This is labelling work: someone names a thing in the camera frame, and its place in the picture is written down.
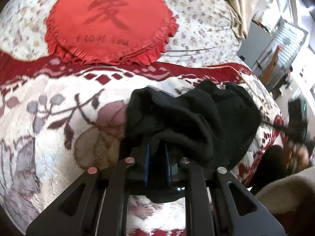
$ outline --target beige cloth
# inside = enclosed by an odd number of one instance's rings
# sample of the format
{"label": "beige cloth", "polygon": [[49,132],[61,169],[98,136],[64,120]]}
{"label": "beige cloth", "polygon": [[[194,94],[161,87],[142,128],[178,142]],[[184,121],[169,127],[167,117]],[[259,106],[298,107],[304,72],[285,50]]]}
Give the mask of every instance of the beige cloth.
{"label": "beige cloth", "polygon": [[268,184],[256,198],[276,215],[296,211],[309,194],[315,195],[315,167]]}
{"label": "beige cloth", "polygon": [[232,14],[232,30],[236,37],[246,39],[258,0],[226,0]]}

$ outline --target metal pin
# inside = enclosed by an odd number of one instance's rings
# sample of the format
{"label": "metal pin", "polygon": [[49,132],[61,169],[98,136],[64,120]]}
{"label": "metal pin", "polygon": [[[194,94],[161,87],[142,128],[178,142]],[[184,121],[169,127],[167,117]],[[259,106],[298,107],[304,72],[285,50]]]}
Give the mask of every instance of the metal pin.
{"label": "metal pin", "polygon": [[128,164],[134,163],[134,158],[133,157],[127,157],[125,159],[125,163],[128,163]]}
{"label": "metal pin", "polygon": [[183,157],[183,158],[181,158],[181,163],[187,164],[187,163],[189,163],[189,159],[186,157]]}
{"label": "metal pin", "polygon": [[225,167],[218,167],[218,172],[220,174],[225,174],[227,172],[226,168]]}
{"label": "metal pin", "polygon": [[95,174],[97,172],[97,168],[95,168],[95,167],[90,167],[90,168],[88,168],[88,173],[89,174]]}

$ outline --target chinese character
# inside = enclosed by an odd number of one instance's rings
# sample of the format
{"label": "chinese character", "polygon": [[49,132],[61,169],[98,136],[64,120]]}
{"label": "chinese character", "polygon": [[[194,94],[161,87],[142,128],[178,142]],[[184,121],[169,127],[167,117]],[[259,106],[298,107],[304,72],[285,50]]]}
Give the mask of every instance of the chinese character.
{"label": "chinese character", "polygon": [[93,17],[88,18],[83,24],[87,25],[93,23],[98,19],[100,19],[100,21],[102,22],[111,20],[116,27],[124,30],[129,30],[128,26],[126,26],[122,21],[116,18],[118,10],[114,9],[114,7],[126,5],[129,4],[124,0],[95,0],[89,5],[88,11],[98,7],[100,13],[96,14]]}

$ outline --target bed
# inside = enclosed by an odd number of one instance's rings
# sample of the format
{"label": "bed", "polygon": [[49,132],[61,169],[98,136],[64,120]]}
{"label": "bed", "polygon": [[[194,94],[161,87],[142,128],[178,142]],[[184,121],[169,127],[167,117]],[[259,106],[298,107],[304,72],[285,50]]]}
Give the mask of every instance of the bed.
{"label": "bed", "polygon": [[[25,233],[29,223],[90,166],[117,162],[134,89],[181,95],[205,79],[243,86],[264,120],[280,109],[236,52],[224,0],[165,0],[179,25],[148,67],[65,64],[48,54],[45,19],[56,0],[10,0],[0,14],[0,204]],[[278,133],[266,125],[231,171],[248,184]],[[130,196],[127,233],[185,235],[185,200],[154,204]]]}

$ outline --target wall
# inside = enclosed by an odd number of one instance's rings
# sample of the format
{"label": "wall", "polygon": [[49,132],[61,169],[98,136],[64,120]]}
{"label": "wall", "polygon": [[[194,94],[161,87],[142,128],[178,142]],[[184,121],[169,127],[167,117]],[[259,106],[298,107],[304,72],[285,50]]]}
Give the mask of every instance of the wall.
{"label": "wall", "polygon": [[313,24],[309,46],[313,50],[313,52],[315,52],[315,23]]}
{"label": "wall", "polygon": [[[306,65],[306,72],[304,78],[300,76],[301,69]],[[298,84],[302,94],[309,103],[310,110],[315,114],[315,99],[310,91],[315,83],[315,54],[304,45],[292,63],[293,72],[291,73],[293,79]]]}
{"label": "wall", "polygon": [[310,42],[310,35],[314,26],[314,21],[310,15],[310,11],[308,8],[306,8],[302,0],[296,0],[296,9],[298,14],[298,26],[309,33],[305,41],[305,46],[308,46]]}

